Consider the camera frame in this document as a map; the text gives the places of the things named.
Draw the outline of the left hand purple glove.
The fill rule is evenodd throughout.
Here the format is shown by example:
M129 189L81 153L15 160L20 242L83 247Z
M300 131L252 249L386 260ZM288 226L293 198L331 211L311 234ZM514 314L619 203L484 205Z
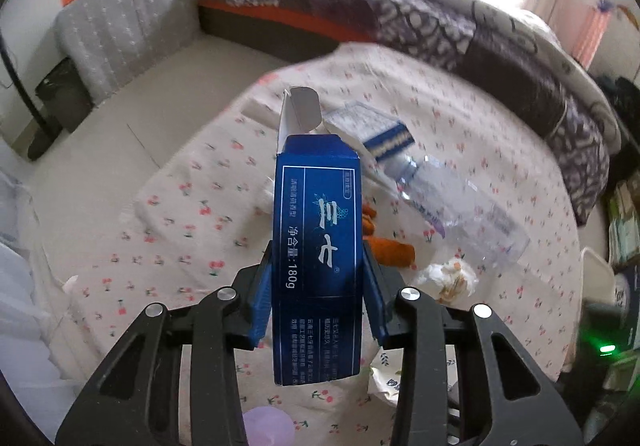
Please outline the left hand purple glove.
M273 406L260 406L243 414L247 444L250 446L292 446L295 426L291 417Z

